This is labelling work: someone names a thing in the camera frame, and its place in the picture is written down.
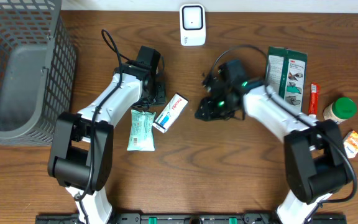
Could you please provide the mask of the white green carton box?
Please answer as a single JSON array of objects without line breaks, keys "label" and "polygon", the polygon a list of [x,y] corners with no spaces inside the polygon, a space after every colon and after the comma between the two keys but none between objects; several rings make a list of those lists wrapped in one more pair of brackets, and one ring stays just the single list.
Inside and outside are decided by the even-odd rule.
[{"label": "white green carton box", "polygon": [[176,93],[153,123],[153,127],[166,133],[188,104],[188,100]]}]

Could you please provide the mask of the light teal wipes packet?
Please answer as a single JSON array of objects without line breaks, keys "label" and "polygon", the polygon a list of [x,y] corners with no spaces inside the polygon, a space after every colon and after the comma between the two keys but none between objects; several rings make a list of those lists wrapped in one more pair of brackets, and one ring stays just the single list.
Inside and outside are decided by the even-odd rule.
[{"label": "light teal wipes packet", "polygon": [[128,151],[154,151],[153,123],[156,113],[131,110]]}]

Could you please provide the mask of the green white package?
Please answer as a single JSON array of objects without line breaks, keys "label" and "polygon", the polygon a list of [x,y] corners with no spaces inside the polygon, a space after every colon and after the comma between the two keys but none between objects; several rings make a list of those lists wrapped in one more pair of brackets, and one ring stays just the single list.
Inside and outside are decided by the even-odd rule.
[{"label": "green white package", "polygon": [[302,112],[308,54],[283,47],[268,48],[265,79],[292,108]]}]

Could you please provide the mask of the orange red stick sachet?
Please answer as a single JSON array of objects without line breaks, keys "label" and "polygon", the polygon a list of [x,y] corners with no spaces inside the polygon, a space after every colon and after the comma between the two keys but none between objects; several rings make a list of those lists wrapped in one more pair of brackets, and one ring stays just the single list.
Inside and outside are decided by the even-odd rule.
[{"label": "orange red stick sachet", "polygon": [[318,101],[319,101],[319,85],[317,83],[311,83],[311,93],[309,102],[309,117],[316,118],[318,113]]}]

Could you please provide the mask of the green lid jar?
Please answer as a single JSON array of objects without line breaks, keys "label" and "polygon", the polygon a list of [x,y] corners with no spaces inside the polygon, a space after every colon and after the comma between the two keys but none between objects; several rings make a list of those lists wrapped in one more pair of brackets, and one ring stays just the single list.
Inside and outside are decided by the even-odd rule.
[{"label": "green lid jar", "polygon": [[340,124],[352,118],[356,113],[357,106],[354,101],[348,97],[341,97],[324,109],[323,118],[325,120],[331,119]]}]

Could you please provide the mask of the orange small box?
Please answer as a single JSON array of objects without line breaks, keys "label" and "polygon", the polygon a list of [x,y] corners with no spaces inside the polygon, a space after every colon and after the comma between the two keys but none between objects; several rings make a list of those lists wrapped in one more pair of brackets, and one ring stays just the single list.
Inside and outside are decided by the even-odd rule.
[{"label": "orange small box", "polygon": [[358,153],[358,133],[350,131],[344,138],[343,145],[347,157],[349,159],[355,158]]}]

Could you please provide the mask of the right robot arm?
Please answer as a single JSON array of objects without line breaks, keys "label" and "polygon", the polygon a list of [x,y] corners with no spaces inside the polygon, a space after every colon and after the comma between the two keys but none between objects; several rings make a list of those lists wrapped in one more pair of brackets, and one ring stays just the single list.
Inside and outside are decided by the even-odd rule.
[{"label": "right robot arm", "polygon": [[276,223],[311,223],[319,207],[335,203],[331,198],[357,177],[343,145],[339,126],[319,121],[293,109],[261,79],[251,79],[239,60],[228,61],[209,72],[202,81],[209,92],[195,118],[203,121],[231,119],[237,110],[263,124],[284,146],[285,172],[290,188],[276,210]]}]

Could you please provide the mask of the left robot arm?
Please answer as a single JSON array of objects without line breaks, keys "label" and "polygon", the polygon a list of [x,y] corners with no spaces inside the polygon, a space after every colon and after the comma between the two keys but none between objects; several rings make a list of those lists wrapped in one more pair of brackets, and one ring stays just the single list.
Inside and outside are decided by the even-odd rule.
[{"label": "left robot arm", "polygon": [[134,60],[119,63],[109,86],[77,113],[61,113],[55,124],[47,171],[66,188],[76,215],[38,220],[54,223],[108,223],[113,217],[105,184],[112,167],[114,128],[126,111],[165,102],[158,80],[161,54],[142,46]]}]

